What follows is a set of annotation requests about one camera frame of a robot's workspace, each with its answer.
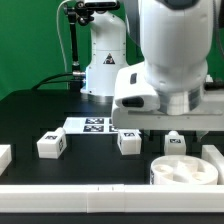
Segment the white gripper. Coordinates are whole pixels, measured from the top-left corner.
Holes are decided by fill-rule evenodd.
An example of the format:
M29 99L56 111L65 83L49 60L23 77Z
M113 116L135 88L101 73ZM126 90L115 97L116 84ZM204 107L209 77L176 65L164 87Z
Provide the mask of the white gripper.
M201 140L209 131L224 131L224 91L207 91L202 103L183 115L126 112L113 103L111 117L113 125L120 129L196 131Z

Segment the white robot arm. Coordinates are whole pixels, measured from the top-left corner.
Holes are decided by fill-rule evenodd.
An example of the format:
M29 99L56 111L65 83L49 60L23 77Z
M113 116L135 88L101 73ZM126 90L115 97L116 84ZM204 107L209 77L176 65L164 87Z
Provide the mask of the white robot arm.
M222 0L84 0L93 12L84 92L122 129L224 131L224 90L205 88Z

